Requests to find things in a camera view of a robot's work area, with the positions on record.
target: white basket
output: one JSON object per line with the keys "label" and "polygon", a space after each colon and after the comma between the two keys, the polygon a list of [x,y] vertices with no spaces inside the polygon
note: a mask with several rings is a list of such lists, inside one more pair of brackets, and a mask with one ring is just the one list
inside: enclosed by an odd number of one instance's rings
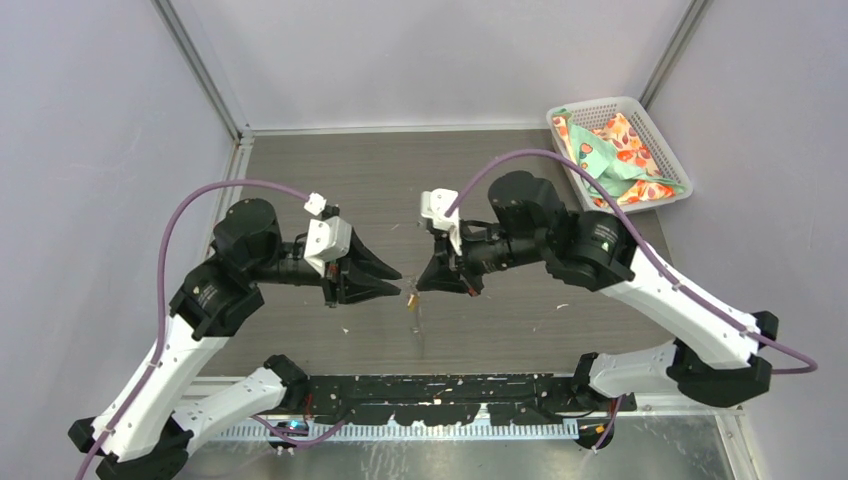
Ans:
{"label": "white basket", "polygon": [[[648,112],[645,111],[642,105],[635,98],[599,98],[597,100],[569,103],[568,105],[550,109],[547,117],[548,125],[551,127],[551,134],[553,134],[554,137],[554,145],[559,153],[568,156],[568,151],[565,149],[565,144],[554,127],[552,118],[554,112],[561,108],[565,108],[571,112],[571,119],[574,123],[588,130],[603,127],[612,117],[615,116],[616,113],[620,112],[627,117],[630,121],[630,125],[636,129],[636,132],[639,134],[639,138],[642,139],[642,143],[651,151],[651,155],[654,157],[654,161],[657,163],[657,167],[660,169],[662,176],[674,180],[685,188],[683,193],[679,193],[673,197],[621,205],[621,209],[625,212],[636,212],[639,210],[657,208],[661,205],[667,205],[678,200],[683,200],[692,195],[692,182],[689,180],[689,176],[683,171],[683,167],[680,165],[677,157],[674,156],[674,153],[671,151],[671,147],[668,146],[668,143],[666,143],[665,139],[660,134],[660,131],[657,130],[657,126],[654,125],[653,121],[651,121],[651,117],[648,116]],[[571,180],[574,190],[577,192],[577,199],[580,200],[580,205],[583,207],[584,211],[612,211],[609,207],[601,208],[595,205],[592,201],[592,196],[589,195],[588,190],[586,190],[586,187],[583,184],[583,180],[576,173],[571,171],[571,169],[566,168],[566,174],[568,175],[569,180]]]}

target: gray wood-grain table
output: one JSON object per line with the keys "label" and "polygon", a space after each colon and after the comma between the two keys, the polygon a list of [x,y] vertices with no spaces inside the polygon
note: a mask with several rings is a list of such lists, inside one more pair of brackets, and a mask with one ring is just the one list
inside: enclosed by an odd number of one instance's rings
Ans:
{"label": "gray wood-grain table", "polygon": [[[460,190],[494,156],[519,148],[551,148],[543,130],[316,134],[258,137],[248,178],[319,192],[341,207],[374,253],[405,278],[400,297],[329,309],[317,287],[263,286],[265,306],[239,330],[202,375],[247,375],[272,354],[285,354],[310,374],[570,373],[586,352],[624,352],[658,345],[670,335],[630,307],[551,278],[541,264],[487,275],[481,296],[426,292],[421,297],[423,346],[406,309],[410,278],[432,254],[432,237],[417,227],[420,194]],[[466,219],[494,221],[486,201],[499,175],[525,169],[550,179],[577,209],[559,164],[530,158],[493,171],[462,205]],[[292,198],[245,189],[269,199],[285,239],[306,231],[308,214]],[[634,215],[665,258],[653,212]]]}

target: purple cable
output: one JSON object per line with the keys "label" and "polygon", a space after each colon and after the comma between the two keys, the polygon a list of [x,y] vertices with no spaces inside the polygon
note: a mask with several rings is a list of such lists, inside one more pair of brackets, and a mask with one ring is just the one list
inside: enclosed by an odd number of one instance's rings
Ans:
{"label": "purple cable", "polygon": [[150,380],[151,375],[153,375],[156,367],[154,365],[159,364],[159,360],[162,358],[162,353],[165,350],[165,332],[167,328],[167,317],[165,311],[165,259],[168,255],[168,243],[171,241],[171,234],[174,231],[174,227],[177,224],[177,220],[179,220],[180,216],[183,214],[186,208],[197,199],[197,197],[203,195],[204,193],[211,192],[213,190],[219,190],[227,187],[260,187],[267,188],[270,190],[276,190],[278,192],[287,193],[293,197],[296,197],[304,202],[309,200],[309,195],[299,192],[293,188],[286,187],[285,185],[280,185],[273,182],[266,182],[264,180],[226,180],[223,182],[215,182],[210,183],[209,185],[205,185],[203,187],[198,188],[189,196],[182,201],[182,203],[177,206],[174,214],[171,215],[171,219],[168,220],[168,225],[165,226],[165,233],[162,234],[162,242],[159,244],[159,263],[156,266],[156,302],[157,302],[157,313],[159,315],[159,328],[156,331],[156,348],[153,350],[153,357],[150,359],[150,365],[144,370],[141,378],[138,380],[138,383],[135,384],[133,389],[130,391],[129,395],[127,395],[126,400],[121,403],[121,406],[118,407],[118,410],[115,411],[115,414],[112,415],[112,419],[106,424],[106,427],[103,430],[103,433],[97,437],[94,445],[88,450],[88,453],[85,455],[85,458],[80,465],[79,470],[77,471],[75,480],[83,480],[85,478],[85,473],[88,471],[88,467],[91,465],[92,460],[94,460],[94,456],[97,454],[97,451],[100,450],[100,447],[103,445],[103,442],[109,437],[110,432],[115,430],[115,426],[118,422],[121,421],[121,417],[127,412],[132,405],[132,402],[138,397],[138,394],[141,393],[141,389],[147,385],[147,382]]}
{"label": "purple cable", "polygon": [[286,436],[286,434],[285,434],[285,433],[283,433],[283,431],[282,431],[281,429],[279,429],[279,428],[277,428],[277,427],[275,427],[275,426],[271,425],[271,422],[269,422],[268,420],[265,420],[264,418],[262,418],[262,417],[260,417],[260,416],[258,416],[258,415],[253,415],[253,416],[252,416],[252,417],[250,417],[250,418],[252,418],[252,419],[256,420],[256,421],[257,421],[257,422],[259,422],[259,423],[261,423],[261,424],[262,424],[262,426],[264,426],[265,428],[267,428],[267,429],[268,429],[268,431],[270,431],[270,432],[271,432],[271,433],[272,433],[275,437],[277,437],[277,438],[279,438],[280,440],[283,440],[283,441],[285,441],[285,442],[291,443],[292,445],[294,445],[294,446],[295,446],[295,447],[297,447],[297,448],[309,448],[309,447],[314,447],[315,445],[318,445],[319,443],[323,442],[324,440],[326,440],[326,439],[328,439],[328,438],[332,437],[333,435],[335,435],[335,434],[336,434],[336,432],[338,432],[339,430],[341,430],[341,429],[342,429],[342,427],[343,427],[343,426],[344,426],[344,424],[345,424],[345,421],[344,421],[344,420],[342,420],[342,421],[340,421],[339,423],[337,423],[337,424],[333,425],[333,426],[332,426],[329,430],[327,430],[326,432],[322,433],[322,434],[321,434],[321,436],[319,436],[319,437],[317,437],[317,438],[313,438],[312,440],[294,440],[294,439],[292,439],[291,437]]}
{"label": "purple cable", "polygon": [[[586,173],[585,170],[578,167],[574,162],[570,161],[569,159],[565,158],[564,156],[562,156],[558,153],[550,152],[550,151],[547,151],[547,150],[541,150],[541,149],[537,149],[537,148],[528,148],[528,149],[525,149],[525,150],[516,150],[514,152],[510,152],[510,153],[507,153],[505,155],[502,155],[500,157],[495,158],[494,160],[489,162],[488,165],[483,167],[482,170],[477,172],[477,174],[474,175],[474,177],[471,179],[471,181],[469,181],[465,185],[465,188],[463,188],[462,191],[459,192],[459,195],[456,197],[456,200],[453,201],[451,206],[445,212],[445,216],[450,217],[451,214],[453,214],[454,210],[456,210],[456,208],[459,207],[459,204],[462,203],[462,201],[465,199],[466,196],[468,196],[468,193],[471,191],[471,189],[474,188],[474,186],[477,185],[477,183],[480,182],[480,180],[483,178],[483,176],[485,176],[487,173],[489,173],[493,168],[497,167],[498,165],[500,165],[504,162],[508,162],[508,161],[514,160],[516,158],[530,157],[530,156],[547,157],[547,158],[550,158],[552,160],[556,160],[557,162],[565,165],[567,168],[576,172],[578,175],[580,175],[580,177],[583,180],[586,180],[586,182],[588,182],[589,185],[594,187],[595,190],[597,190],[598,193],[601,195],[601,197],[604,200],[606,200],[607,204],[609,204],[609,206],[612,208],[612,211],[621,220],[621,223],[624,224],[624,227],[627,229],[628,232],[630,232],[630,235],[633,236],[633,239],[636,240],[636,243],[642,249],[642,252],[645,254],[645,257],[647,257],[648,261],[651,262],[651,264],[654,266],[654,268],[657,269],[657,271],[660,273],[660,275],[665,277],[666,280],[668,280],[669,283],[671,283],[672,285],[677,285],[677,284],[680,283],[678,278],[675,277],[670,271],[668,271],[667,268],[665,268],[665,265],[663,265],[662,260],[660,260],[654,254],[653,250],[648,248],[648,244],[647,244],[647,242],[645,242],[645,239],[642,238],[642,235],[639,234],[639,231],[636,229],[636,227],[633,225],[633,223],[630,221],[630,219],[627,218],[627,215],[624,213],[624,211],[621,209],[621,207],[618,206],[618,203],[612,198],[612,196],[610,196],[609,193],[607,193],[606,190],[604,190],[604,188],[601,186],[601,184],[598,183],[597,180],[592,178],[591,175]],[[789,348],[789,347],[787,347],[783,344],[780,344],[780,343],[778,343],[778,342],[776,342],[776,341],[774,341],[774,340],[772,340],[772,339],[770,339],[770,338],[768,338],[764,335],[748,331],[746,329],[745,325],[739,323],[735,318],[733,318],[729,314],[725,313],[724,310],[716,307],[715,305],[710,303],[707,299],[701,297],[700,295],[695,293],[692,289],[690,289],[686,285],[681,285],[678,290],[683,292],[683,294],[685,294],[687,297],[689,297],[693,302],[697,303],[698,305],[700,305],[701,307],[703,307],[704,309],[706,309],[707,311],[709,311],[713,315],[717,316],[718,318],[724,320],[727,324],[729,324],[731,327],[738,330],[740,333],[753,338],[754,340],[758,341],[759,343],[762,343],[763,345],[767,345],[767,346],[769,346],[769,347],[771,347],[771,348],[773,348],[773,349],[775,349],[775,350],[777,350],[781,353],[789,355],[790,357],[795,358],[797,360],[800,360],[800,361],[807,364],[806,367],[776,368],[772,372],[775,375],[810,373],[810,372],[816,371],[819,368],[818,363],[816,363],[815,360],[808,357],[807,355],[804,355],[801,352],[798,352],[798,351],[796,351],[792,348]]]}

